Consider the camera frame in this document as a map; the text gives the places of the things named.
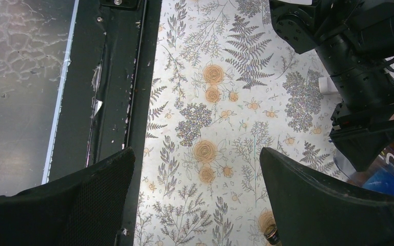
orange rose print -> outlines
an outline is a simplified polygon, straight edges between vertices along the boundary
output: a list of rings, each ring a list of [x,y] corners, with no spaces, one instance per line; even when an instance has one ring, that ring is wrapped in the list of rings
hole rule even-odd
[[[159,24],[158,32],[162,32],[162,30],[165,30],[164,23]]]
[[[231,192],[233,195],[232,195],[232,201],[237,201],[237,202],[239,202],[239,203],[241,203],[241,201],[239,200],[239,198],[242,196],[242,193],[241,194],[237,194],[237,193],[235,193],[235,192]]]
[[[211,183],[215,179],[214,171],[208,163],[203,164],[199,172],[199,178],[203,183]]]
[[[220,92],[214,87],[209,87],[206,91],[206,100],[212,103],[216,103],[220,100]]]
[[[231,115],[236,115],[233,111],[231,110],[226,110],[221,112],[221,116],[220,116],[220,122],[224,120],[226,120],[227,118],[229,118]]]
[[[156,189],[157,189],[157,188],[156,188],[156,186],[155,186],[155,182],[152,182],[152,183],[149,185],[149,190],[151,190],[152,193],[154,193]]]
[[[206,66],[203,70],[203,78],[211,85],[219,85],[223,81],[224,72],[218,65]]]
[[[201,141],[194,146],[194,157],[203,163],[211,163],[215,159],[216,147],[209,141]]]

black metal frame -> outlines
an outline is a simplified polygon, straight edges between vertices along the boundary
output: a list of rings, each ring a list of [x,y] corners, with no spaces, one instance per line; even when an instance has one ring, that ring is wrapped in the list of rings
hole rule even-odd
[[[131,146],[136,161],[123,226],[133,230],[162,1],[140,0],[134,10],[101,2],[79,3],[49,180]],[[95,99],[103,105],[94,115]],[[132,236],[121,240],[132,243]]]

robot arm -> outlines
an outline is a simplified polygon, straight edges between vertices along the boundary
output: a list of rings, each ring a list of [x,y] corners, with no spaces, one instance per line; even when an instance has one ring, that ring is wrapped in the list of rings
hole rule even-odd
[[[365,171],[394,141],[394,0],[269,3],[277,34],[299,54],[315,49],[330,74],[343,99],[330,138]]]

glass panel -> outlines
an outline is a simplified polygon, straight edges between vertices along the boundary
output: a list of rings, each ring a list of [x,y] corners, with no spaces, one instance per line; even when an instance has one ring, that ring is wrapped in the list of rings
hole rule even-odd
[[[0,195],[42,182],[73,6],[0,0]]]

botanical pattern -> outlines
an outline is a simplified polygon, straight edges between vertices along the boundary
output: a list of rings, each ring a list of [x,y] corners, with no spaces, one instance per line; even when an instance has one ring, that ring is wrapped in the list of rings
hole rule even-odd
[[[261,57],[262,54],[266,53],[266,47],[271,40],[261,39],[265,33],[256,33],[255,30],[258,26],[248,26],[249,23],[245,21],[245,18],[235,15],[235,23],[233,23],[233,28],[230,29],[235,34],[229,35],[228,37],[233,40],[226,42],[234,46],[235,49],[224,49],[234,56],[234,58],[226,59],[226,62],[240,72],[241,76],[237,78],[237,81],[245,82],[243,89],[251,89],[253,86],[266,86],[260,79],[274,75],[273,73],[262,72],[273,55],[271,54],[265,58]]]
[[[277,37],[268,1],[164,0],[155,60],[134,245],[267,246],[264,147],[342,178],[341,99],[319,93],[315,52]]]

